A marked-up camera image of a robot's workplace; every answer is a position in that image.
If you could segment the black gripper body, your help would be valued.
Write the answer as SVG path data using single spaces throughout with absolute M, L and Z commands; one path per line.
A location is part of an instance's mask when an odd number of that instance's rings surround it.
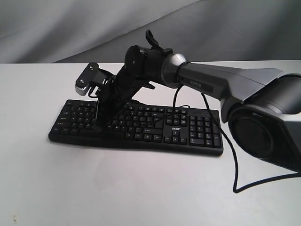
M 131 73 L 125 66 L 117 74 L 100 70 L 102 83 L 96 92 L 98 98 L 96 124 L 105 125 L 117 115 L 124 105 L 150 80 L 144 75 Z

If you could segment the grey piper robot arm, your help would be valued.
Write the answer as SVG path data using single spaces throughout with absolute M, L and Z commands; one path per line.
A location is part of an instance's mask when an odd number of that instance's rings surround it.
M 150 30 L 150 48 L 131 46 L 113 75 L 96 74 L 96 125 L 102 128 L 152 81 L 187 86 L 220 101 L 221 120 L 242 150 L 280 167 L 301 170 L 301 76 L 279 69 L 242 69 L 191 63 L 162 48 Z

